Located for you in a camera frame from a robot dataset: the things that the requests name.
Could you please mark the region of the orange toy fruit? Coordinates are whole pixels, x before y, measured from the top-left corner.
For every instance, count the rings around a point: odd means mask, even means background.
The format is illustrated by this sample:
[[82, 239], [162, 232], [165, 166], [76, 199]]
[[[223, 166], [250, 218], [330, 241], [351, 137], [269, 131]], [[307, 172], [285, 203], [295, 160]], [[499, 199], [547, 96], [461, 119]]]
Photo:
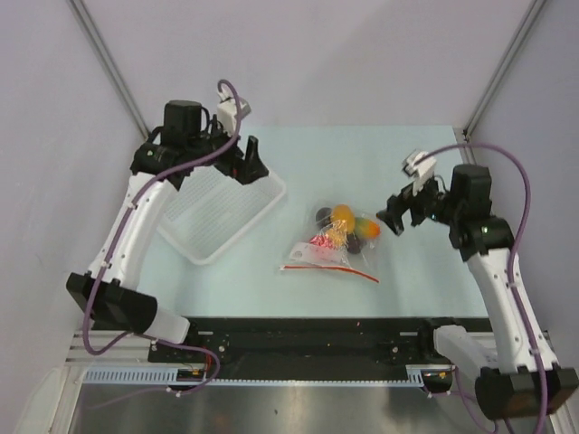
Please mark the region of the orange toy fruit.
[[381, 234], [380, 226], [369, 219], [360, 218], [356, 223], [356, 234], [365, 240], [374, 240]]

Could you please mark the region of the dark red toy plum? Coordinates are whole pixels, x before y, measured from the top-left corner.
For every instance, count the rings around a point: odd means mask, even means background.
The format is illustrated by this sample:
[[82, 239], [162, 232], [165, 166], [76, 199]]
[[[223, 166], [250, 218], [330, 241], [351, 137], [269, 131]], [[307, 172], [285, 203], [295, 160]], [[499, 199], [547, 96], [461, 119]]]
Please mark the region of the dark red toy plum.
[[360, 254], [364, 246], [365, 242], [363, 240], [359, 240], [355, 235], [352, 235], [347, 239], [346, 249], [350, 254]]

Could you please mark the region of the yellow toy lemon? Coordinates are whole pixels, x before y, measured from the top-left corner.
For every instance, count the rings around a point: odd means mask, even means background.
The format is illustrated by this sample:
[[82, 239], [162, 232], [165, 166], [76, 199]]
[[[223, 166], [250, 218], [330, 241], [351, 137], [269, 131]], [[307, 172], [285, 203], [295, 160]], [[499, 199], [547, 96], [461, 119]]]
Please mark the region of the yellow toy lemon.
[[332, 224], [341, 231], [352, 232], [356, 226], [356, 217], [346, 204], [338, 204], [330, 214]]

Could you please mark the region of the clear zip top bag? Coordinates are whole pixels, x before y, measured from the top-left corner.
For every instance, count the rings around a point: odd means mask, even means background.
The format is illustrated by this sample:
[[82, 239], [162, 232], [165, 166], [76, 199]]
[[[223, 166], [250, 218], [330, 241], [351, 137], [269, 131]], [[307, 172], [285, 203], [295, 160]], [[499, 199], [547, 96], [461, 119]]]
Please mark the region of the clear zip top bag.
[[381, 233], [377, 220], [366, 212], [345, 203], [323, 205], [308, 216], [280, 269], [340, 271], [379, 283]]

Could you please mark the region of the dark purple toy mangosteen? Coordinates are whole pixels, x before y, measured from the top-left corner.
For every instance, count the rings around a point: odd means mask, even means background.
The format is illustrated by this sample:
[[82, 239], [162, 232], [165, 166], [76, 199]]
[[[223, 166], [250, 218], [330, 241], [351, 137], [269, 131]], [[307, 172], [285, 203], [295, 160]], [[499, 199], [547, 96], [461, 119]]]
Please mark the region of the dark purple toy mangosteen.
[[317, 210], [315, 219], [317, 226], [324, 228], [331, 223], [332, 209], [329, 207], [322, 207]]

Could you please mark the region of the red toy apple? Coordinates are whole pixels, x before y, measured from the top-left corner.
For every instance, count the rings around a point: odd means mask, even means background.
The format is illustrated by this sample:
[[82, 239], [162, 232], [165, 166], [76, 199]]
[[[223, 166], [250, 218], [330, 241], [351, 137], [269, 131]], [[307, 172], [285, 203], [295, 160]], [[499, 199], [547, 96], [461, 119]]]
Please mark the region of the red toy apple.
[[334, 241], [331, 235], [327, 233], [319, 232], [314, 235], [310, 240], [309, 243], [315, 246], [319, 246], [326, 249], [335, 250], [339, 247], [338, 244]]

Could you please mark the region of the green orange toy mango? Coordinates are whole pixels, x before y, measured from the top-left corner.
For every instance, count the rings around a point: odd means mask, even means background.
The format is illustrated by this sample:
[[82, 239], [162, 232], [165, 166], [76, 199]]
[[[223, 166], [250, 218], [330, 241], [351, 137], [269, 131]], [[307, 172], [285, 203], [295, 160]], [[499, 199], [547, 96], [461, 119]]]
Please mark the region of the green orange toy mango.
[[354, 233], [357, 237], [368, 238], [370, 230], [370, 221], [364, 217], [356, 217]]

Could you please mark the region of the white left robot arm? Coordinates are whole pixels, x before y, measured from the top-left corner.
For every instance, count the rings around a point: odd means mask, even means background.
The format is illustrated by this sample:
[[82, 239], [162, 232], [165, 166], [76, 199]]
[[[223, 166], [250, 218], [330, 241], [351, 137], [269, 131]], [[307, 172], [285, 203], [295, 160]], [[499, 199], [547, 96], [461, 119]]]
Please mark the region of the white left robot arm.
[[66, 289], [90, 321], [109, 322], [124, 335], [168, 342], [178, 360], [194, 359], [199, 338], [187, 319], [138, 292], [148, 246], [166, 206], [199, 166], [213, 166], [241, 185], [268, 176], [256, 137], [238, 147], [241, 121], [251, 111], [244, 99], [224, 97], [215, 114], [196, 101], [171, 100], [164, 123], [137, 149], [130, 165], [125, 200], [99, 254], [82, 274], [71, 273]]

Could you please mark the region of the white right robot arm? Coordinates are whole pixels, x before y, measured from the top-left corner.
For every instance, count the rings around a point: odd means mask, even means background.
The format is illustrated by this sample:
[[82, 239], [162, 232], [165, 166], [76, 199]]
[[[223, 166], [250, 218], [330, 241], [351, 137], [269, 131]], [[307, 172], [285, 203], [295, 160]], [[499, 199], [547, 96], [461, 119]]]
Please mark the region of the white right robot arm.
[[457, 324], [438, 324], [417, 340], [428, 363], [443, 357], [474, 382], [476, 402], [489, 420], [556, 412], [578, 388], [578, 374], [560, 365], [530, 306], [520, 277], [515, 237], [508, 222], [491, 212], [491, 176], [479, 165], [457, 165], [451, 188], [440, 190], [432, 165], [404, 168], [411, 182], [377, 213], [396, 235], [403, 215], [417, 226], [427, 219], [449, 228], [451, 246], [474, 277], [495, 339], [490, 351]]

